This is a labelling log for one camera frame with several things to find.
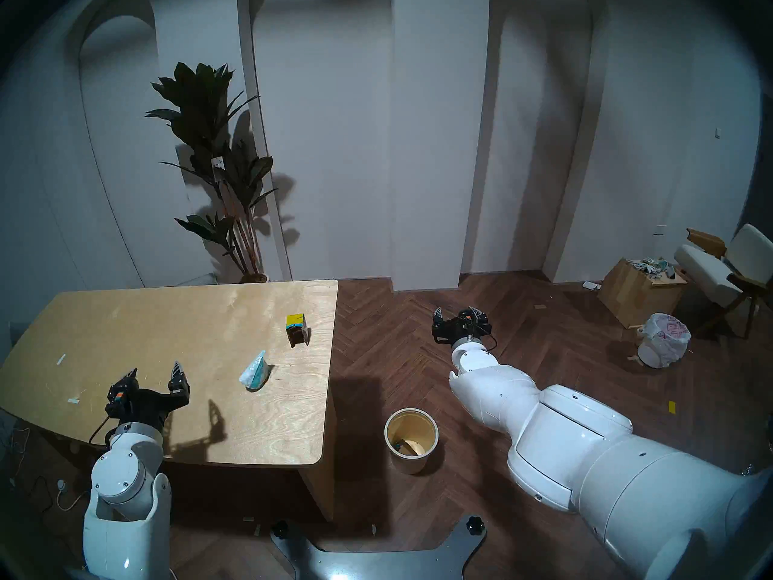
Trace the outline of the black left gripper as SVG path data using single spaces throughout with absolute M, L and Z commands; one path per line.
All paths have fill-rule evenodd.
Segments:
M 189 383 L 184 370 L 176 361 L 168 382 L 170 394 L 139 388 L 137 372 L 135 367 L 111 385 L 107 394 L 107 417 L 117 419 L 120 424 L 138 422 L 163 431 L 168 415 L 189 403 Z

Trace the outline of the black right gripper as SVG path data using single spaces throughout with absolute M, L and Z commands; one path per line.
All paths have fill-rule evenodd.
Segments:
M 432 314 L 432 336 L 436 343 L 456 343 L 479 340 L 491 335 L 491 324 L 487 315 L 475 307 L 467 307 L 462 316 L 468 319 L 443 320 L 441 307 Z

